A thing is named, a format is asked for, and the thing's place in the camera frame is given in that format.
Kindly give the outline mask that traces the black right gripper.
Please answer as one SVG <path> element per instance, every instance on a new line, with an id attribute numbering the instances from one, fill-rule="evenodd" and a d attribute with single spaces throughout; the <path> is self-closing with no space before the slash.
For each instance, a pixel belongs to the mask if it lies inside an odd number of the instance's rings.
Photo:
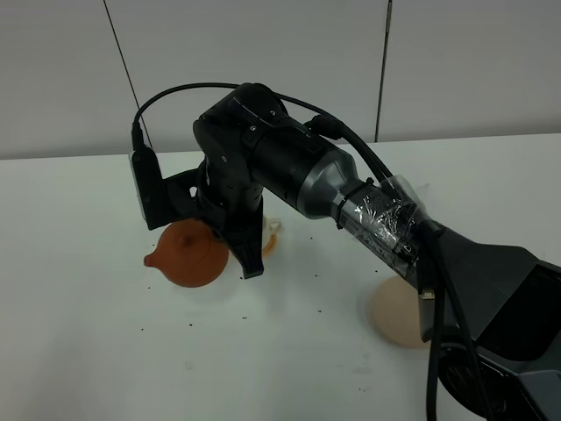
<path id="1" fill-rule="evenodd" d="M 229 245 L 243 277 L 263 274 L 263 188 L 242 182 L 205 158 L 198 167 L 165 177 L 158 170 L 157 226 L 193 218 Z"/>

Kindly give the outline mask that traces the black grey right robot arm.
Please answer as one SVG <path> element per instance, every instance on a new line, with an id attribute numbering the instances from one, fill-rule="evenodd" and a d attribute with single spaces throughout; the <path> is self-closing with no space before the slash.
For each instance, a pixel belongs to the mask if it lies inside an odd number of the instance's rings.
<path id="1" fill-rule="evenodd" d="M 231 85 L 194 122 L 204 162 L 162 181 L 149 224 L 200 218 L 253 277 L 264 190 L 331 218 L 417 291 L 428 419 L 438 386 L 488 420 L 559 419 L 559 267 L 439 224 L 345 123 L 321 109 L 301 123 L 287 103 L 260 83 Z"/>

